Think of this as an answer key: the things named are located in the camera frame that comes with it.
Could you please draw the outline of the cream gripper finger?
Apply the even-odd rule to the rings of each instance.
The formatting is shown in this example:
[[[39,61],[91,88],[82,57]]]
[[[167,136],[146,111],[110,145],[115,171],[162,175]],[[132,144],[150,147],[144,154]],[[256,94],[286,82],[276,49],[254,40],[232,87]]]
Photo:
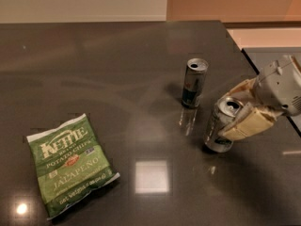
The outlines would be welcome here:
[[[256,98],[254,94],[254,84],[256,79],[246,79],[243,82],[236,85],[234,88],[229,90],[225,96],[232,97],[234,99],[239,100],[241,103],[246,104],[248,102],[255,103]]]
[[[218,135],[231,141],[252,137],[271,128],[281,115],[280,110],[270,106],[253,106],[247,103],[234,121],[219,130]]]

